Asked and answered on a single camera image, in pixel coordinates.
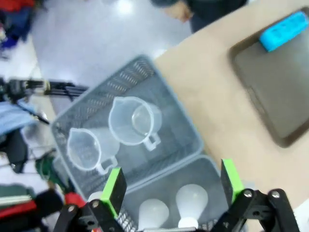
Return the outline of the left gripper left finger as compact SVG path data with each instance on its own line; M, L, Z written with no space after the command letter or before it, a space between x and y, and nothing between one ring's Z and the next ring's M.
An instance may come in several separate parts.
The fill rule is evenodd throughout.
M60 211L55 232L122 232L117 221L127 184L120 167L113 168L98 199L79 207L67 204Z

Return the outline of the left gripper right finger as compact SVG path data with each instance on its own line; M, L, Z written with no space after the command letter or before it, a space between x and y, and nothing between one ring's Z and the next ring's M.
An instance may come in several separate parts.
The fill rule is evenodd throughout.
M265 232L298 232L294 212L284 190L267 194L245 188L231 159L222 159L221 182L229 208L213 232L239 232L247 220L258 220Z

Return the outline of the person right hand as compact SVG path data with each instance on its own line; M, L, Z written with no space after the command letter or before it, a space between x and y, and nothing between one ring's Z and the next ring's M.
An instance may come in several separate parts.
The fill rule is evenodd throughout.
M180 12L178 15L178 19L183 23L188 21L194 15L194 13L190 10L190 8L186 4L181 4L179 9Z

